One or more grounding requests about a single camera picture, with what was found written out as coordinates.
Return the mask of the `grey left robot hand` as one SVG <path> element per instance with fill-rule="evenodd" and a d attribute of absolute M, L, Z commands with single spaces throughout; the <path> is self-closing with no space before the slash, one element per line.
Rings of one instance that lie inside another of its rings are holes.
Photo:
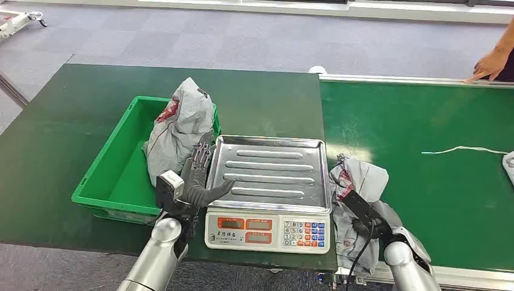
<path fill-rule="evenodd" d="M 214 134 L 211 129 L 204 133 L 198 143 L 195 144 L 193 153 L 186 159 L 181 172 L 181 178 L 184 180 L 184 190 L 179 199 L 197 208 L 207 207 L 213 201 L 222 198 L 235 185 L 234 180 L 226 180 L 219 187 L 210 190 L 205 188 L 207 166 L 215 148 L 214 145 L 211 145 L 213 141 Z"/>

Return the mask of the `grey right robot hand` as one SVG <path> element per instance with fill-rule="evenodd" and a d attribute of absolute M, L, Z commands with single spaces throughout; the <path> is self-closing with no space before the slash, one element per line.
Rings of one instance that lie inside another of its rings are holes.
<path fill-rule="evenodd" d="M 359 219 L 355 218 L 352 219 L 352 229 L 359 235 L 364 238 L 370 238 L 370 231 L 371 228 L 369 228 L 367 225 L 362 223 Z"/>

